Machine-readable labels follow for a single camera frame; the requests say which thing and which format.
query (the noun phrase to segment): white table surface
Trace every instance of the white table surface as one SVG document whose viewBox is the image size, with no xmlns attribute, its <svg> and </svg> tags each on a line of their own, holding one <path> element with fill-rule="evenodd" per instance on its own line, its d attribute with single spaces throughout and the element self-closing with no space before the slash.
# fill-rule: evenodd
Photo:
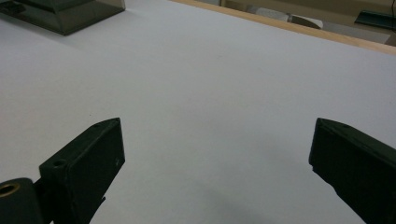
<svg viewBox="0 0 396 224">
<path fill-rule="evenodd" d="M 95 122 L 127 162 L 92 224 L 363 223 L 312 172 L 318 117 L 396 147 L 394 56 L 165 0 L 64 37 L 0 16 L 0 182 Z"/>
</svg>

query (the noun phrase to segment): wooden table edge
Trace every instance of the wooden table edge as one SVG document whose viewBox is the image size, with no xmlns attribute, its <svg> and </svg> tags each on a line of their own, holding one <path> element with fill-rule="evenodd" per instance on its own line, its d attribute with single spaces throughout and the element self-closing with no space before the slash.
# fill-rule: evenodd
<svg viewBox="0 0 396 224">
<path fill-rule="evenodd" d="M 335 41 L 335 42 L 339 42 L 339 43 L 343 43 L 343 44 L 348 44 L 348 45 L 356 46 L 356 47 L 363 48 L 363 49 L 370 49 L 370 50 L 375 50 L 375 51 L 379 51 L 379 52 L 383 52 L 383 53 L 387 53 L 387 54 L 396 55 L 396 47 L 385 45 L 385 44 L 379 44 L 379 43 L 375 43 L 375 42 L 368 41 L 368 40 L 358 39 L 358 38 L 352 37 L 352 36 L 339 35 L 339 34 L 331 33 L 328 31 L 317 30 L 317 29 L 313 29 L 313 28 L 309 28 L 309 27 L 305 27 L 302 25 L 293 24 L 293 23 L 289 23 L 289 22 L 285 22 L 285 21 L 277 21 L 277 20 L 274 20 L 271 18 L 266 18 L 266 17 L 260 16 L 260 15 L 250 14 L 250 13 L 246 13 L 246 12 L 242 12 L 242 11 L 238 11 L 238 10 L 234 10 L 234 9 L 230 9 L 230 8 L 226 8 L 226 7 L 218 7 L 218 6 L 208 4 L 208 3 L 198 2 L 198 1 L 194 1 L 194 0 L 170 0 L 170 1 L 193 6 L 193 7 L 199 7 L 199 8 L 203 8 L 203 9 L 207 9 L 207 10 L 211 10 L 211 11 L 216 11 L 219 13 L 223 13 L 223 14 L 230 15 L 230 16 L 235 16 L 235 17 L 249 20 L 249 21 L 255 21 L 255 22 L 258 22 L 261 24 L 274 26 L 274 27 L 277 27 L 277 28 L 280 28 L 283 30 L 292 31 L 292 32 L 295 32 L 298 34 L 311 35 L 314 37 L 327 39 L 327 40 L 331 40 L 331 41 Z"/>
</svg>

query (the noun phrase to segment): white tabletop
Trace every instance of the white tabletop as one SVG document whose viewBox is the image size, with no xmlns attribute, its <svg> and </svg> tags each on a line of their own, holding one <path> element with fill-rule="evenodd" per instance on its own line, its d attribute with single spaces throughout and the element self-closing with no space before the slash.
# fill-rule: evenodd
<svg viewBox="0 0 396 224">
<path fill-rule="evenodd" d="M 394 56 L 165 0 L 64 37 L 0 16 L 0 182 L 95 122 L 127 162 L 92 220 L 363 223 L 312 172 L 317 118 L 396 147 Z"/>
</svg>

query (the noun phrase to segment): dark plastic container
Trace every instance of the dark plastic container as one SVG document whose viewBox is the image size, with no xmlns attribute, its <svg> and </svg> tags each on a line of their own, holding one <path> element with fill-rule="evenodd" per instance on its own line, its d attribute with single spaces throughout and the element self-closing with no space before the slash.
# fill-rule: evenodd
<svg viewBox="0 0 396 224">
<path fill-rule="evenodd" d="M 1 12 L 9 16 L 61 35 L 70 35 L 125 10 L 123 0 L 15 0 L 1 5 Z"/>
</svg>

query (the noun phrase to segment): screw hole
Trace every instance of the screw hole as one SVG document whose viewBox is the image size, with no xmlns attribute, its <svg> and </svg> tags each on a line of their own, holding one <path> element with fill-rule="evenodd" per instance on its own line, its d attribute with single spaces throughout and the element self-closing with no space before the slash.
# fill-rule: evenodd
<svg viewBox="0 0 396 224">
<path fill-rule="evenodd" d="M 59 161 L 54 162 L 54 163 L 53 163 L 53 166 L 54 166 L 55 168 L 57 168 L 57 167 L 60 167 L 60 166 L 65 165 L 65 164 L 66 164 L 66 161 L 65 161 L 65 160 L 59 160 Z"/>
<path fill-rule="evenodd" d="M 20 188 L 19 184 L 7 184 L 7 185 L 0 187 L 0 198 L 6 197 L 6 196 L 14 193 L 19 188 Z"/>
</svg>

